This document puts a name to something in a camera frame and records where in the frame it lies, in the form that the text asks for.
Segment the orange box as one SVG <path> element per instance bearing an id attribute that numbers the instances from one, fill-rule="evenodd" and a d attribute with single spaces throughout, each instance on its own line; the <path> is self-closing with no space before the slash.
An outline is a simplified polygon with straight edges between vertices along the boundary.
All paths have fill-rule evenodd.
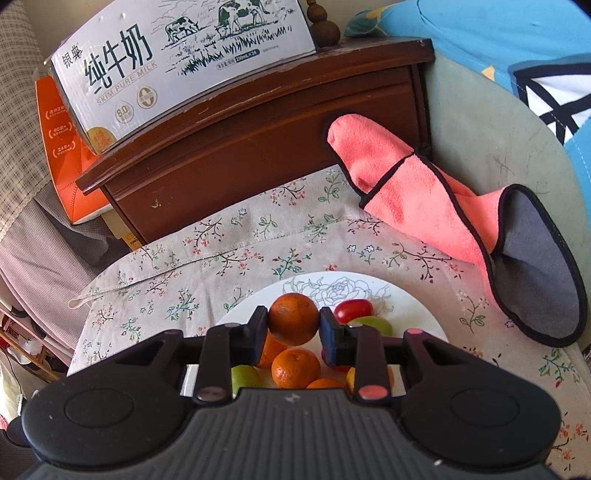
<path id="1" fill-rule="evenodd" d="M 51 180 L 66 217 L 74 225 L 93 220 L 112 207 L 100 190 L 84 194 L 76 180 L 96 156 L 79 137 L 50 76 L 35 81 L 35 94 Z"/>

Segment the cardboard box yellow label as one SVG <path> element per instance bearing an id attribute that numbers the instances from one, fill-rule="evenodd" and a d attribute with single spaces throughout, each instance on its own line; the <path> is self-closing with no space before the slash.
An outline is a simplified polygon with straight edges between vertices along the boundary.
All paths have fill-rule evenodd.
<path id="1" fill-rule="evenodd" d="M 122 240 L 131 251 L 138 250 L 142 247 L 141 242 L 114 210 L 106 211 L 101 215 L 101 218 L 113 236 Z"/>

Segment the green fruit oval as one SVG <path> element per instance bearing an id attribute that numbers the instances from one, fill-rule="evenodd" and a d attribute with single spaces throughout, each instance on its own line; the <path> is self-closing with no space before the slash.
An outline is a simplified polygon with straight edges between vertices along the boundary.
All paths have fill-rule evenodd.
<path id="1" fill-rule="evenodd" d="M 372 327 L 380 332 L 380 334 L 384 337 L 393 337 L 394 336 L 394 328 L 392 324 L 381 317 L 377 316 L 365 316 L 353 319 L 351 322 L 348 323 L 349 327 L 361 327 L 361 326 L 369 326 Z"/>

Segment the green fruit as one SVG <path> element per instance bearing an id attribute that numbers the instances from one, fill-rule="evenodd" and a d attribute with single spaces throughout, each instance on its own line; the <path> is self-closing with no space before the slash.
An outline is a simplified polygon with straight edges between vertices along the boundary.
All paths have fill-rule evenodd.
<path id="1" fill-rule="evenodd" d="M 231 368 L 232 396 L 238 395 L 242 388 L 264 388 L 266 380 L 259 369 L 249 365 L 238 365 Z"/>

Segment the pink grey cloth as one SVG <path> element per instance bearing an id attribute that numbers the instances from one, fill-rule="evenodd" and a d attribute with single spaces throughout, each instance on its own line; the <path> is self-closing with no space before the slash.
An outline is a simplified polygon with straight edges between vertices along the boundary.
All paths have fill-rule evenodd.
<path id="1" fill-rule="evenodd" d="M 511 184 L 478 195 L 358 114 L 332 121 L 327 141 L 361 209 L 475 266 L 488 300 L 529 338 L 565 347 L 581 337 L 588 316 L 583 279 L 532 190 Z"/>

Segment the dark wooden cabinet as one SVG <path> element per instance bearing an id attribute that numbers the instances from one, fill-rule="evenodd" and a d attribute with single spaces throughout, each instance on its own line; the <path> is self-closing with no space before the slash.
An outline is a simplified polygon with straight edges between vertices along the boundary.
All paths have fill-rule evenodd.
<path id="1" fill-rule="evenodd" d="M 431 143 L 428 39 L 349 39 L 219 88 L 125 140 L 77 180 L 149 243 L 335 164 L 327 132 L 356 113 Z"/>

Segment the white floral plate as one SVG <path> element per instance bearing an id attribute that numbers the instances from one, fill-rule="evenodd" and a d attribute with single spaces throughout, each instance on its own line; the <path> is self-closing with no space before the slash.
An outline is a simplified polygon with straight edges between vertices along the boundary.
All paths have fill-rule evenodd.
<path id="1" fill-rule="evenodd" d="M 277 298 L 287 293 L 298 293 L 314 301 L 318 311 L 329 308 L 332 314 L 342 303 L 349 300 L 366 300 L 373 306 L 377 318 L 383 319 L 393 330 L 394 337 L 401 337 L 408 329 L 421 329 L 440 340 L 448 341 L 440 322 L 413 295 L 391 282 L 366 274 L 353 272 L 315 272 L 281 280 L 252 293 L 214 326 L 246 324 L 256 307 L 269 308 Z M 332 378 L 346 384 L 349 366 L 337 368 L 325 365 L 322 360 L 320 331 L 315 337 L 298 348 L 314 353 L 320 362 L 321 378 Z M 198 365 L 189 363 L 180 389 L 180 394 L 191 397 L 197 385 Z"/>

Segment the red cherry tomato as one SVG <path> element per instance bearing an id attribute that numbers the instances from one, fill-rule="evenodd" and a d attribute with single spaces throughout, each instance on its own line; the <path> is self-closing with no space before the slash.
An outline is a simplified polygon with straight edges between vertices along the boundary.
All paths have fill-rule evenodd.
<path id="1" fill-rule="evenodd" d="M 325 353 L 323 351 L 321 351 L 321 358 L 322 358 L 322 361 L 324 362 L 325 366 L 327 366 L 329 369 L 331 369 L 332 371 L 335 371 L 335 372 L 348 373 L 349 369 L 352 368 L 352 367 L 349 367 L 348 365 L 329 365 L 328 360 L 325 359 Z"/>
<path id="2" fill-rule="evenodd" d="M 335 320 L 342 325 L 349 324 L 359 318 L 373 315 L 374 306 L 367 299 L 346 300 L 339 303 L 334 309 Z"/>

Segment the floral tablecloth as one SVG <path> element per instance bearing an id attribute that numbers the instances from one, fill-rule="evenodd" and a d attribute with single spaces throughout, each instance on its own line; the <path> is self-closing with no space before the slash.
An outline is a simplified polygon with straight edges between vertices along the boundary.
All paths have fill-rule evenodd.
<path id="1" fill-rule="evenodd" d="M 162 330 L 197 336 L 276 282 L 318 299 L 368 292 L 348 273 L 399 286 L 459 348 L 546 389 L 562 422 L 548 463 L 590 471 L 590 371 L 575 346 L 527 338 L 485 295 L 479 271 L 370 217 L 328 168 L 266 191 L 140 247 L 71 301 L 89 314 L 71 363 L 79 371 Z"/>

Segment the lone orange tangerine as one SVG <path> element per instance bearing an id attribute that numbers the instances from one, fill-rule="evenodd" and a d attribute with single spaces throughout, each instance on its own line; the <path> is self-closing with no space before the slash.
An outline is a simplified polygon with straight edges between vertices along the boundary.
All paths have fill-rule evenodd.
<path id="1" fill-rule="evenodd" d="M 263 345 L 263 352 L 260 355 L 259 363 L 256 367 L 259 369 L 269 370 L 273 365 L 273 360 L 277 355 L 287 350 L 287 346 L 277 341 L 270 332 L 266 333 L 266 342 Z"/>

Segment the white milk carton box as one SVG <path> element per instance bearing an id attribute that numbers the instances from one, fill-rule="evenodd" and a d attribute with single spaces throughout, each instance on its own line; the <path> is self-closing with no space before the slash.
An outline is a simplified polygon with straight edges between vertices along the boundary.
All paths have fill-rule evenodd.
<path id="1" fill-rule="evenodd" d="M 101 154 L 192 99 L 315 53 L 297 1 L 113 1 L 50 59 Z"/>

